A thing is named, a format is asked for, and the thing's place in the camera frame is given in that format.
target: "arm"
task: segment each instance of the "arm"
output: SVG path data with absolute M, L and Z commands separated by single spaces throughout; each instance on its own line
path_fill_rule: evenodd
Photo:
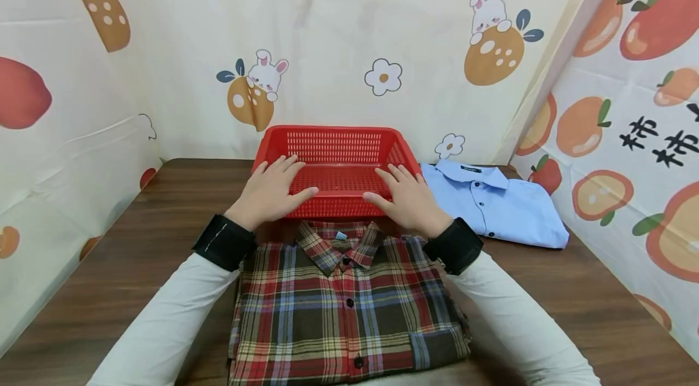
M 512 357 L 529 385 L 599 385 L 587 360 L 565 332 L 500 266 L 480 251 L 482 242 L 463 222 L 452 220 L 435 202 L 420 174 L 403 166 L 377 169 L 391 189 L 393 202 L 377 194 L 364 199 L 376 204 L 398 225 L 430 239 L 424 247 L 439 258 L 449 278 L 468 295 Z
M 281 157 L 263 162 L 225 216 L 217 215 L 192 254 L 150 300 L 116 342 L 88 386 L 171 386 L 202 323 L 238 276 L 240 261 L 254 247 L 252 233 L 277 220 L 318 192 L 289 195 L 304 166 Z

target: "black cuff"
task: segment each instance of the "black cuff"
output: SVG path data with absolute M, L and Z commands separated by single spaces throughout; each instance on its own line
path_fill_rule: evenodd
M 478 258 L 483 240 L 460 217 L 422 248 L 433 262 L 440 260 L 447 274 L 458 276 Z
M 253 233 L 227 217 L 216 215 L 192 249 L 209 262 L 232 272 L 256 247 Z

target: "orange fruit illustration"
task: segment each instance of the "orange fruit illustration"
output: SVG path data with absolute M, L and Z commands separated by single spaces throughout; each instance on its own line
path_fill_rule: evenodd
M 571 105 L 558 120 L 558 149 L 571 157 L 582 157 L 596 150 L 602 142 L 602 129 L 612 124 L 604 121 L 611 105 L 610 100 L 597 96 Z
M 544 37 L 541 29 L 524 32 L 530 18 L 529 10 L 523 9 L 507 31 L 500 32 L 497 26 L 483 31 L 480 41 L 466 52 L 464 74 L 469 83 L 491 86 L 509 77 L 519 67 L 524 56 L 524 42 L 535 42 Z
M 0 127 L 31 127 L 51 106 L 51 93 L 36 70 L 0 56 Z
M 556 120 L 556 100 L 553 99 L 553 93 L 549 92 L 546 97 L 546 102 L 536 115 L 532 126 L 526 132 L 519 147 L 517 147 L 516 155 L 528 155 L 538 150 L 549 139 L 553 122 Z
M 636 1 L 635 17 L 621 36 L 621 54 L 626 59 L 654 59 L 671 52 L 699 29 L 696 0 Z
M 639 303 L 641 303 L 641 306 L 645 307 L 648 313 L 650 313 L 656 321 L 662 323 L 663 327 L 665 327 L 665 330 L 672 330 L 672 321 L 667 312 L 665 312 L 665 309 L 658 306 L 658 304 L 652 302 L 652 300 L 645 298 L 643 295 L 633 295 L 634 297 L 636 297 L 636 299 L 638 299 Z
M 119 0 L 83 0 L 107 52 L 124 49 L 130 40 L 130 25 Z
M 698 87 L 699 73 L 696 70 L 688 67 L 671 70 L 658 84 L 653 101 L 661 107 L 675 106 L 688 100 Z
M 677 192 L 664 212 L 645 217 L 631 233 L 648 233 L 648 256 L 663 271 L 699 283 L 699 182 Z
M 267 100 L 267 92 L 244 76 L 234 79 L 228 89 L 228 109 L 235 119 L 253 125 L 258 132 L 267 128 L 274 115 L 274 103 Z
M 80 262 L 82 262 L 83 259 L 87 257 L 87 255 L 89 254 L 89 252 L 92 251 L 92 248 L 95 247 L 95 245 L 97 244 L 97 242 L 100 241 L 100 239 L 102 239 L 102 236 L 100 236 L 100 237 L 92 237 L 92 238 L 90 238 L 90 239 L 87 239 L 86 244 L 84 244 L 84 245 L 83 245 L 83 248 L 80 249 L 80 255 L 79 255 L 79 261 L 80 261 Z
M 621 26 L 622 9 L 620 0 L 602 0 L 575 46 L 573 56 L 593 55 L 608 45 Z
M 14 226 L 5 226 L 0 234 L 0 259 L 6 259 L 17 251 L 19 231 Z
M 601 220 L 608 225 L 615 212 L 633 197 L 633 184 L 614 171 L 593 171 L 572 188 L 572 206 L 584 220 Z

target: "label tag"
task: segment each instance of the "label tag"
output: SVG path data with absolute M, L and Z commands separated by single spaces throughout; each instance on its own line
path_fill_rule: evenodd
M 477 174 L 482 174 L 482 173 L 483 173 L 483 171 L 480 170 L 480 169 L 478 169 L 478 168 L 472 168 L 472 167 L 469 167 L 469 166 L 464 166 L 463 164 L 461 165 L 461 169 L 463 169 L 463 170 L 465 170 L 465 171 L 469 171 L 469 172 L 475 172 L 475 173 L 477 173 Z

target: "collar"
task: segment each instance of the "collar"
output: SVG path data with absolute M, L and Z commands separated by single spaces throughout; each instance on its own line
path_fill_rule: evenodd
M 362 236 L 353 248 L 342 254 L 332 247 L 330 242 L 318 235 L 322 234 L 334 237 L 338 231 L 352 234 L 350 237 Z M 302 222 L 299 232 L 296 234 L 296 243 L 303 248 L 306 255 L 316 263 L 316 266 L 329 277 L 342 257 L 349 257 L 364 269 L 371 267 L 374 254 L 383 243 L 385 234 L 381 233 L 376 222 L 367 225 L 366 222 L 348 222 L 333 224 L 331 222 Z
M 507 186 L 510 184 L 510 180 L 496 167 L 471 166 L 470 164 L 461 164 L 455 161 L 440 160 L 435 169 L 450 180 L 459 181 L 460 183 L 480 181 L 498 189 L 507 189 Z

